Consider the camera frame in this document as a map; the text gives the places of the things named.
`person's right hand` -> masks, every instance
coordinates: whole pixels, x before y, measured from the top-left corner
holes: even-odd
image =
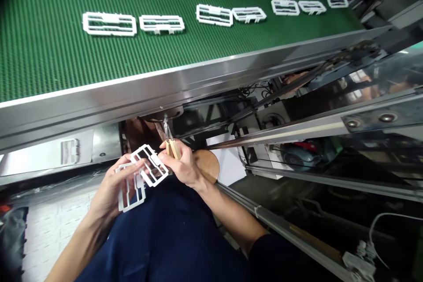
[[[203,175],[195,163],[191,148],[183,144],[183,142],[179,139],[175,139],[175,141],[179,151],[181,152],[181,159],[177,160],[168,156],[166,150],[160,152],[159,159],[164,165],[167,165],[173,170],[179,181],[195,189]],[[166,149],[166,143],[163,142],[160,145],[160,148]]]

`conveyor belt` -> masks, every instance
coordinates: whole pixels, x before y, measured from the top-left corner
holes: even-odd
[[[198,3],[259,6],[267,21],[231,28],[199,24]],[[186,31],[93,37],[86,11],[180,15]],[[0,18],[0,102],[360,30],[350,9],[321,16],[273,14],[271,0],[7,0]]]

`person's left hand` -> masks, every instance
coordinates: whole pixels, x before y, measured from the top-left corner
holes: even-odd
[[[130,154],[125,154],[106,172],[96,195],[91,201],[91,206],[87,214],[87,218],[91,222],[101,222],[104,225],[107,225],[111,220],[119,215],[118,194],[121,189],[121,184],[127,178],[133,176],[135,172],[140,170],[144,166],[144,162],[147,164],[149,163],[146,159],[141,159],[135,164],[121,170],[119,173],[115,173],[115,170],[119,167],[119,165],[130,163],[129,158]],[[133,186],[134,185],[132,184],[130,198],[132,198],[135,193]]]

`wooden stool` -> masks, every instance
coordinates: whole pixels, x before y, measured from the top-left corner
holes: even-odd
[[[200,172],[210,183],[214,184],[219,177],[220,165],[219,160],[208,150],[197,150],[193,153],[195,162],[197,163]]]

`red component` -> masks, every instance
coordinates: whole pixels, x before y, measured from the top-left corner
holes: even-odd
[[[9,210],[11,210],[11,207],[10,207],[10,206],[7,206],[7,205],[0,205],[0,213],[6,213],[6,212],[8,212]]]
[[[293,142],[295,145],[298,145],[308,151],[313,151],[318,153],[317,147],[316,145],[312,144],[312,143],[308,143],[308,142]]]

